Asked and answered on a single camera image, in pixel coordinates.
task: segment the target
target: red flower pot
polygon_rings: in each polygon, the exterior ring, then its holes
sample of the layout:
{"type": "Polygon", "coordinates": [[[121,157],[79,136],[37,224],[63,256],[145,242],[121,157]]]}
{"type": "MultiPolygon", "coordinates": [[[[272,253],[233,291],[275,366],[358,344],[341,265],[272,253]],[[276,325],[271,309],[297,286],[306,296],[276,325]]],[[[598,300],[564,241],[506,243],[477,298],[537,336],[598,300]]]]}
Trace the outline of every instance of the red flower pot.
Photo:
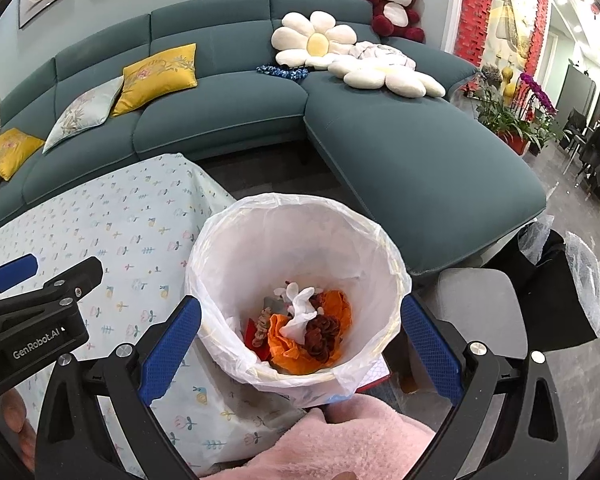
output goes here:
{"type": "Polygon", "coordinates": [[[508,134],[505,132],[500,132],[498,136],[518,155],[525,153],[526,145],[529,143],[528,140],[522,139],[518,134],[508,134]]]}

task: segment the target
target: crumpled orange paper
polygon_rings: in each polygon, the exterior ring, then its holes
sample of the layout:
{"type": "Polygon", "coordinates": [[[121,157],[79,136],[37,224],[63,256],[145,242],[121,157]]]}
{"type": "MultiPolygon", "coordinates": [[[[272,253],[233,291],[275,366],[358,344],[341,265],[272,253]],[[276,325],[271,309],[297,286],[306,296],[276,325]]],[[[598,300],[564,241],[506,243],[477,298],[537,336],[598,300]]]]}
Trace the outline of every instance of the crumpled orange paper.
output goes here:
{"type": "MultiPolygon", "coordinates": [[[[344,293],[339,290],[328,290],[321,294],[322,307],[327,316],[335,316],[340,321],[340,335],[351,326],[351,307],[344,293]]],[[[271,316],[269,327],[269,349],[271,350],[270,361],[277,367],[286,370],[293,375],[307,375],[317,372],[321,368],[329,368],[341,357],[340,341],[336,340],[335,350],[329,360],[321,363],[314,359],[301,345],[280,335],[280,329],[285,326],[291,318],[274,314],[271,316]]]]}

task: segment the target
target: red panel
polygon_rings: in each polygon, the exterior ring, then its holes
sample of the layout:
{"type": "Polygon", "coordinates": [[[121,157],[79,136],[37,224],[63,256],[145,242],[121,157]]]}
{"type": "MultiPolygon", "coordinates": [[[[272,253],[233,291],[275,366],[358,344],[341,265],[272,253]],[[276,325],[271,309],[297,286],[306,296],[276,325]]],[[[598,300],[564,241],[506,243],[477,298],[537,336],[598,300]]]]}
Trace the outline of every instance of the red panel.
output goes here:
{"type": "Polygon", "coordinates": [[[462,0],[455,54],[475,66],[482,62],[490,10],[491,0],[462,0]]]}
{"type": "Polygon", "coordinates": [[[531,47],[529,48],[529,57],[526,60],[525,72],[530,76],[536,74],[538,63],[540,62],[540,53],[544,43],[544,31],[546,29],[546,15],[549,9],[549,0],[538,0],[538,10],[536,10],[536,22],[534,23],[534,33],[531,35],[531,47]]]}

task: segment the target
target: sofa armrest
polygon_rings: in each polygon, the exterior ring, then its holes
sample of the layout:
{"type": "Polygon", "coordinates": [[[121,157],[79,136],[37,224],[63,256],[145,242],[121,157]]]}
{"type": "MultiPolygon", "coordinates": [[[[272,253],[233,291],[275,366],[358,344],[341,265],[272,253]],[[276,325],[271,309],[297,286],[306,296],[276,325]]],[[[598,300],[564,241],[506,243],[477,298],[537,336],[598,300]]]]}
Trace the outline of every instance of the sofa armrest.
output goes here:
{"type": "Polygon", "coordinates": [[[418,72],[428,74],[438,81],[446,89],[447,100],[478,72],[474,65],[464,59],[415,41],[389,37],[382,38],[382,42],[413,59],[418,72]]]}

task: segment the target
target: genrobot.ai logo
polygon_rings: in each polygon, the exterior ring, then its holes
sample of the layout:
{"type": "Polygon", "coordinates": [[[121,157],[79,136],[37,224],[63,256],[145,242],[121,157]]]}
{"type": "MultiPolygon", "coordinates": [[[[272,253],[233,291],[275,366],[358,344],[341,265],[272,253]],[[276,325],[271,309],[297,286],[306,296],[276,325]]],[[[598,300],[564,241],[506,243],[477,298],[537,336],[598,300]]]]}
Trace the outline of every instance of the genrobot.ai logo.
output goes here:
{"type": "Polygon", "coordinates": [[[14,359],[20,359],[21,357],[27,355],[29,352],[35,350],[36,348],[41,347],[43,344],[48,343],[53,338],[55,338],[56,336],[59,336],[59,335],[60,335],[60,329],[59,328],[52,329],[51,330],[51,335],[49,335],[47,333],[43,337],[39,337],[35,341],[32,341],[31,343],[28,343],[24,348],[22,348],[20,350],[15,350],[13,352],[14,359]]]}

